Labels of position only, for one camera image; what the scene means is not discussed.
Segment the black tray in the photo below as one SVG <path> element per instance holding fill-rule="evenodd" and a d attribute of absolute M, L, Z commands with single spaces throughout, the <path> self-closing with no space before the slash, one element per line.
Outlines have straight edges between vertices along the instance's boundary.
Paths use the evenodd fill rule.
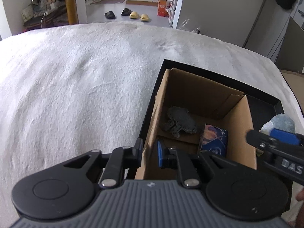
<path fill-rule="evenodd" d="M 140 132 L 140 137 L 144 143 L 148 132 L 150 117 L 153 111 L 152 105 L 154 102 L 152 100 L 152 96 L 157 92 L 157 88 L 160 86 L 164 72 L 172 68 L 210 79 L 227 87 L 241 91 L 243 94 L 245 94 L 248 99 L 254 130 L 260 130 L 262 126 L 267 123 L 273 116 L 283 112 L 281 101 L 278 98 L 269 95 L 268 93 L 265 93 L 257 88 L 254 88 L 246 83 L 199 67 L 194 67 L 171 60 L 164 60 L 158 73 Z"/>

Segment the clear plastic bag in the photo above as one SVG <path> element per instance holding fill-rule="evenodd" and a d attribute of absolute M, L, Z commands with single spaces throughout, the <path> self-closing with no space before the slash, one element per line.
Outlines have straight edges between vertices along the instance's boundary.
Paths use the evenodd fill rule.
<path fill-rule="evenodd" d="M 200 25 L 191 19 L 186 19 L 182 22 L 180 26 L 180 30 L 200 34 Z"/>

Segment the beige slipper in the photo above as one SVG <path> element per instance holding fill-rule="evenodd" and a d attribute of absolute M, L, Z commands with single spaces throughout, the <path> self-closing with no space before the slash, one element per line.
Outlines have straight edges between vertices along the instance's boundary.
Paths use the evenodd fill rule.
<path fill-rule="evenodd" d="M 141 20 L 141 22 L 149 22 L 150 18 L 147 14 L 142 14 L 142 15 L 140 15 L 140 20 Z"/>
<path fill-rule="evenodd" d="M 137 20 L 139 17 L 138 13 L 136 11 L 132 11 L 129 15 L 129 18 L 132 20 Z"/>

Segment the orange cardboard box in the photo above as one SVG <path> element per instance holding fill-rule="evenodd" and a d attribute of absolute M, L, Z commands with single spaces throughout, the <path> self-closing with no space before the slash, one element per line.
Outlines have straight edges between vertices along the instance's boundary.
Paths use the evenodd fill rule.
<path fill-rule="evenodd" d="M 167 0 L 158 0 L 157 15 L 160 17 L 167 17 L 168 12 L 166 8 L 167 8 Z"/>

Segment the brown cardboard box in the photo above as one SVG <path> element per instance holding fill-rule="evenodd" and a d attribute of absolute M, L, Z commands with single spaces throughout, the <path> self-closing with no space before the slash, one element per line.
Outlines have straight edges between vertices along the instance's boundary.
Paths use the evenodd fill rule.
<path fill-rule="evenodd" d="M 253 129 L 248 99 L 245 94 L 218 82 L 176 68 L 166 70 L 157 92 L 152 96 L 154 104 L 143 148 L 141 167 L 137 180 L 174 179 L 171 169 L 158 166 L 155 141 L 164 140 L 167 147 L 176 147 L 189 154 L 198 152 L 200 135 L 205 124 L 228 131 L 226 157 L 252 169 L 257 168 L 256 150 L 246 142 L 246 133 Z M 194 119 L 197 133 L 181 131 L 178 138 L 164 130 L 168 110 L 180 107 L 188 110 Z"/>

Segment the white fuzzy blanket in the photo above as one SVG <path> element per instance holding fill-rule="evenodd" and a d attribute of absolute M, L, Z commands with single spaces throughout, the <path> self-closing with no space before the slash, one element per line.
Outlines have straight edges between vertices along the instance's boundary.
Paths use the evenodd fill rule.
<path fill-rule="evenodd" d="M 268 58 L 219 39 L 136 22 L 45 28 L 1 41 L 1 227 L 15 183 L 92 149 L 133 145 L 165 59 L 216 72 L 303 114 Z"/>

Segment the black slipper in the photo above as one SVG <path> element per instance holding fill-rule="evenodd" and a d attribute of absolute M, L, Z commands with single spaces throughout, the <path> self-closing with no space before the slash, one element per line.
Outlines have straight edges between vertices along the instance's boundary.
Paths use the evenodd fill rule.
<path fill-rule="evenodd" d="M 132 11 L 130 9 L 124 8 L 122 13 L 121 13 L 121 16 L 128 17 L 128 16 L 130 16 L 131 13 L 132 13 Z"/>
<path fill-rule="evenodd" d="M 116 19 L 116 16 L 115 16 L 114 12 L 110 10 L 105 13 L 105 18 L 108 20 L 114 20 L 114 19 Z"/>

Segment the black slipper far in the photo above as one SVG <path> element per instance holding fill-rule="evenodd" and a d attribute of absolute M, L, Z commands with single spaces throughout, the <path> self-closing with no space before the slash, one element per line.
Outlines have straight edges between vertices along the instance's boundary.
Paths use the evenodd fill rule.
<path fill-rule="evenodd" d="M 128 17 L 128 16 L 130 16 L 131 13 L 132 13 L 132 11 L 130 9 L 124 8 L 122 13 L 121 13 L 121 16 Z"/>

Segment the white soft object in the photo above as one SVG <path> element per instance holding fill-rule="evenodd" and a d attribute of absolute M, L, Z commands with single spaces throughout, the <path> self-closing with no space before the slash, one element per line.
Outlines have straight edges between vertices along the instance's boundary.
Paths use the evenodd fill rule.
<path fill-rule="evenodd" d="M 262 134 L 265 134 L 265 135 L 270 135 L 273 128 L 274 128 L 273 122 L 269 121 L 262 126 L 262 128 L 259 130 L 259 132 Z"/>

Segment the dark grey knitted cloth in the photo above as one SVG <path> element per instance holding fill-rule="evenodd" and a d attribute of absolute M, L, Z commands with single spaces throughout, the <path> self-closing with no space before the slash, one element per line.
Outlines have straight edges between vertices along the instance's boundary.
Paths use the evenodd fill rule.
<path fill-rule="evenodd" d="M 169 132 L 173 137 L 179 138 L 181 133 L 196 134 L 197 125 L 187 109 L 170 107 L 166 114 L 167 120 L 162 130 Z"/>

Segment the beige slipper left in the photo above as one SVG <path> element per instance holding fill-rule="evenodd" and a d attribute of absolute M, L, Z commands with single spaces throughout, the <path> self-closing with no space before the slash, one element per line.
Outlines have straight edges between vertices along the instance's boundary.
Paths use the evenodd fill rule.
<path fill-rule="evenodd" d="M 139 17 L 138 13 L 136 11 L 132 11 L 129 15 L 129 18 L 132 20 L 137 20 Z"/>

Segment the light blue fluffy plush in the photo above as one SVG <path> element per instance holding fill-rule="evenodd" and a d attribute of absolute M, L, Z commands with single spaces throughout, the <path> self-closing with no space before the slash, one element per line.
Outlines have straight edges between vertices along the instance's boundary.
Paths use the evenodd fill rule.
<path fill-rule="evenodd" d="M 273 128 L 282 130 L 289 133 L 295 133 L 296 126 L 295 122 L 286 114 L 278 114 L 271 118 Z"/>

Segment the beige slipper right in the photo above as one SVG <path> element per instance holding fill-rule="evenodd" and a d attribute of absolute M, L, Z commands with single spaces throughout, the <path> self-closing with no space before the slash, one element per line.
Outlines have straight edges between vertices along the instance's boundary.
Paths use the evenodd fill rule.
<path fill-rule="evenodd" d="M 140 15 L 140 20 L 141 20 L 141 22 L 149 22 L 150 18 L 147 14 L 142 14 L 142 15 Z"/>

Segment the blue tissue packet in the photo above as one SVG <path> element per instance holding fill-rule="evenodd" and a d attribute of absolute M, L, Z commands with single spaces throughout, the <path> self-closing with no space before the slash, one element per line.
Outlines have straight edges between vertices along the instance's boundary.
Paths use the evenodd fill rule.
<path fill-rule="evenodd" d="M 226 157 L 228 146 L 228 131 L 210 124 L 205 124 L 200 135 L 198 150 L 210 151 Z"/>

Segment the white shelf unit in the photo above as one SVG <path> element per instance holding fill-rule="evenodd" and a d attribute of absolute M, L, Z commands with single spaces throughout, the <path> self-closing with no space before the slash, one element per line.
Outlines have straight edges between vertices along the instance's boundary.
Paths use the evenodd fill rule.
<path fill-rule="evenodd" d="M 173 29 L 178 28 L 178 21 L 180 17 L 180 12 L 182 8 L 183 0 L 170 0 L 169 7 L 166 11 L 168 12 L 169 26 Z"/>

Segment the black slipper near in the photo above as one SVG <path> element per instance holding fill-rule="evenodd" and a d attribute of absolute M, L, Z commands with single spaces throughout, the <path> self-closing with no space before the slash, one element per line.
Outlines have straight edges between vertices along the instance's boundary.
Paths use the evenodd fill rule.
<path fill-rule="evenodd" d="M 115 16 L 114 12 L 110 10 L 105 13 L 105 18 L 108 20 L 114 20 L 114 19 L 116 19 L 116 16 Z"/>

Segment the clutter pile under table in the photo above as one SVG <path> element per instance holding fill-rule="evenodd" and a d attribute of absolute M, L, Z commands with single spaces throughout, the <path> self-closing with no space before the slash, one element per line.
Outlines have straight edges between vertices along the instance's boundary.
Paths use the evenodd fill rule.
<path fill-rule="evenodd" d="M 65 0 L 31 0 L 21 15 L 25 31 L 69 24 Z"/>

